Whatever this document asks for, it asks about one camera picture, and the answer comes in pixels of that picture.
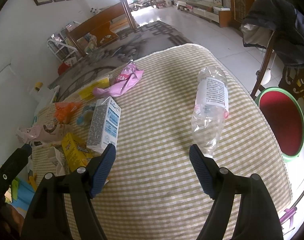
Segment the clear plastic bottle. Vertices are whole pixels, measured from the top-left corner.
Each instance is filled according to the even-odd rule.
[[[201,69],[191,119],[192,137],[204,156],[213,158],[228,117],[227,79],[219,67]]]

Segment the orange plastic bag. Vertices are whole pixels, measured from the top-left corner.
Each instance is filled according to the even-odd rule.
[[[55,103],[56,111],[54,113],[54,117],[57,119],[58,123],[68,124],[72,115],[80,108],[81,105],[81,102]]]

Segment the metal screw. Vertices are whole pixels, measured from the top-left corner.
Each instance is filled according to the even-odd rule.
[[[79,167],[76,171],[77,173],[83,173],[85,172],[85,167]]]
[[[50,178],[52,178],[52,176],[53,176],[52,173],[49,172],[49,173],[47,173],[44,177],[45,177],[46,179],[50,179]]]
[[[259,180],[260,176],[256,173],[254,173],[254,174],[252,174],[252,178],[255,179],[255,180]]]
[[[229,170],[227,168],[220,168],[220,173],[227,174]]]

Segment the pink plastic bag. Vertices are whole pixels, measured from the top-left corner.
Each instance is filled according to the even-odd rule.
[[[143,70],[138,70],[134,62],[127,64],[116,78],[114,85],[108,88],[94,88],[93,95],[97,98],[118,97],[133,87],[143,75]]]

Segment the gingham tablecloth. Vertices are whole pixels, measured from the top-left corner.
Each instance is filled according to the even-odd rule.
[[[115,98],[122,108],[116,161],[109,182],[92,200],[108,239],[196,239],[213,201],[203,193],[189,161],[191,115],[197,74],[202,67],[220,66],[226,73],[230,116],[225,122],[214,159],[236,175],[258,173],[278,212],[291,201],[291,188],[279,145],[262,113],[244,87],[210,51],[185,44],[135,61],[143,78],[126,94]],[[111,72],[116,76],[120,68]],[[65,101],[79,101],[75,93]],[[74,134],[87,139],[88,128]],[[38,123],[51,123],[54,105],[42,110]],[[55,171],[47,159],[48,147],[33,150],[37,184]],[[225,239],[231,238],[238,214],[236,196]],[[79,239],[66,196],[68,220]]]

